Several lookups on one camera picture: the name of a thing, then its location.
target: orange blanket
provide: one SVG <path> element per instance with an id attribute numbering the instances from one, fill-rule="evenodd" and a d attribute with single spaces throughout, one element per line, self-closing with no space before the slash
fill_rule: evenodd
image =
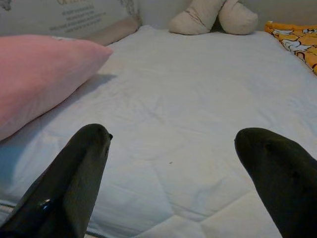
<path id="1" fill-rule="evenodd" d="M 277 38 L 317 74 L 317 25 L 296 26 L 267 22 L 265 31 Z"/>

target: beige stuffed toy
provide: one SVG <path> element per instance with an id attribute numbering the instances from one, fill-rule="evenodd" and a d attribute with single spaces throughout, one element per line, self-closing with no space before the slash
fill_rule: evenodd
<path id="1" fill-rule="evenodd" d="M 258 15 L 239 0 L 193 0 L 185 11 L 171 20 L 169 31 L 183 35 L 205 34 L 211 31 L 217 16 L 229 34 L 251 34 L 258 25 Z"/>

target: mattress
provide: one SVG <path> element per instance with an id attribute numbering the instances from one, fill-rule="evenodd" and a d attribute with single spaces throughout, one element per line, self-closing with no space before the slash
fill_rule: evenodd
<path id="1" fill-rule="evenodd" d="M 80 127 L 100 123 L 114 138 L 90 232 L 280 238 L 234 138 L 263 127 L 316 156 L 313 73 L 265 32 L 182 36 L 143 26 L 110 47 L 96 76 L 0 142 L 0 203 L 15 205 Z"/>

